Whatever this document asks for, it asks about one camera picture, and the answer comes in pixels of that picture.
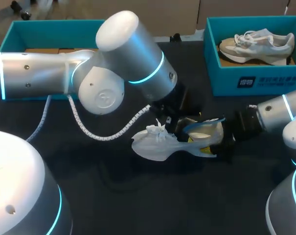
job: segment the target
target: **white cylindrical housing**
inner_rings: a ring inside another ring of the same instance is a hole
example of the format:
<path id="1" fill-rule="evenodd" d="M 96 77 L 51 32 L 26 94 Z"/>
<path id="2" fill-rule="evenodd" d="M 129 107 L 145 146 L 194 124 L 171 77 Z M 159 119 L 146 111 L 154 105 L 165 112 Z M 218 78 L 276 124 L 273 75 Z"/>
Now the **white cylindrical housing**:
<path id="1" fill-rule="evenodd" d="M 142 89 L 149 100 L 167 96 L 177 74 L 138 16 L 121 11 L 99 28 L 96 44 L 110 70 Z"/>
<path id="2" fill-rule="evenodd" d="M 70 235 L 69 205 L 40 154 L 0 132 L 0 235 Z"/>

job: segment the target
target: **white cable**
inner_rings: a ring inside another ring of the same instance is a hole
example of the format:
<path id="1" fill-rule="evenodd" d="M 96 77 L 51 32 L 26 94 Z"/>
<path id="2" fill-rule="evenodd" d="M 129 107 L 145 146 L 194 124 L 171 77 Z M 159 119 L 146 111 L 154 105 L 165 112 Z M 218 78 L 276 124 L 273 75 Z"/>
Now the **white cable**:
<path id="1" fill-rule="evenodd" d="M 48 112 L 48 108 L 49 108 L 49 105 L 50 105 L 50 101 L 51 101 L 51 96 L 49 95 L 48 98 L 46 99 L 46 104 L 45 104 L 44 112 L 42 113 L 41 120 L 40 120 L 40 122 L 39 122 L 36 130 L 31 134 L 30 137 L 28 137 L 26 139 L 27 142 L 32 141 L 32 139 L 36 137 L 36 135 L 39 133 L 39 131 L 41 130 L 42 126 L 44 125 L 44 122 L 46 120 L 46 114 Z"/>
<path id="2" fill-rule="evenodd" d="M 79 125 L 80 129 L 87 135 L 89 136 L 90 138 L 94 139 L 94 140 L 97 140 L 97 141 L 111 141 L 111 140 L 114 140 L 118 137 L 120 137 L 121 135 L 123 135 L 133 124 L 135 121 L 137 121 L 137 119 L 147 113 L 150 109 L 150 105 L 147 105 L 146 107 L 144 107 L 143 109 L 141 109 L 128 123 L 127 125 L 121 129 L 119 132 L 117 132 L 116 134 L 112 135 L 112 136 L 107 136 L 107 137 L 101 137 L 101 136 L 96 136 L 94 135 L 93 133 L 91 133 L 84 125 L 83 123 L 81 122 L 80 118 L 79 118 L 79 115 L 77 113 L 77 110 L 76 110 L 76 107 L 75 107 L 75 103 L 72 99 L 72 97 L 70 95 L 68 95 L 68 100 L 69 100 L 69 103 L 70 103 L 70 107 L 73 111 L 73 114 L 74 114 L 74 117 L 75 117 L 75 120 L 77 122 L 77 124 Z"/>

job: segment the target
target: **teal box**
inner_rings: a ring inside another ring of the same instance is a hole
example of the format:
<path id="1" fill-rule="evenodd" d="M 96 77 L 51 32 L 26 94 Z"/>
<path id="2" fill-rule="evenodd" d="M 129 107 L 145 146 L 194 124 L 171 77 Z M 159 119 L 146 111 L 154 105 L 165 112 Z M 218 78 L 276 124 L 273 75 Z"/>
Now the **teal box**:
<path id="1" fill-rule="evenodd" d="M 285 94 L 296 90 L 296 65 L 221 66 L 216 46 L 223 39 L 264 28 L 277 35 L 295 35 L 292 58 L 296 64 L 296 16 L 207 18 L 204 55 L 215 96 Z M 239 87 L 242 80 L 250 85 Z"/>
<path id="2" fill-rule="evenodd" d="M 104 20 L 14 21 L 0 52 L 27 48 L 97 48 L 95 35 Z M 66 98 L 54 95 L 54 99 Z"/>

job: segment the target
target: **screw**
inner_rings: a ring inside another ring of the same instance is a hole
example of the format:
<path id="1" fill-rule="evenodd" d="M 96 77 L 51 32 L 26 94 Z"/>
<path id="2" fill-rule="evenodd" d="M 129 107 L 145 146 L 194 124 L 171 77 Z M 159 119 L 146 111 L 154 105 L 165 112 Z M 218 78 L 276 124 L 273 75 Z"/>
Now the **screw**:
<path id="1" fill-rule="evenodd" d="M 170 78 L 170 79 L 175 78 L 175 74 L 173 74 L 172 72 L 170 72 L 170 73 L 169 73 L 169 78 Z"/>
<path id="2" fill-rule="evenodd" d="M 265 111 L 270 111 L 270 110 L 272 110 L 272 107 L 271 107 L 271 106 L 267 106 L 267 107 L 265 108 Z"/>

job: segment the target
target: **shoe box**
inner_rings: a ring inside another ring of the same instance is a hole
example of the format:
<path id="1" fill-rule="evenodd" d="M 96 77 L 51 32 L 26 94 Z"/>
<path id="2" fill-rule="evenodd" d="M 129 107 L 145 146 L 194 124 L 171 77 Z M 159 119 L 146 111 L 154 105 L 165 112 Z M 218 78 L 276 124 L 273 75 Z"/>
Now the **shoe box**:
<path id="1" fill-rule="evenodd" d="M 258 60 L 244 64 L 225 59 L 218 45 L 235 34 L 268 29 L 277 35 L 293 33 L 295 49 L 288 65 L 273 66 Z M 212 17 L 206 21 L 204 57 L 215 96 L 285 94 L 296 90 L 296 16 Z"/>

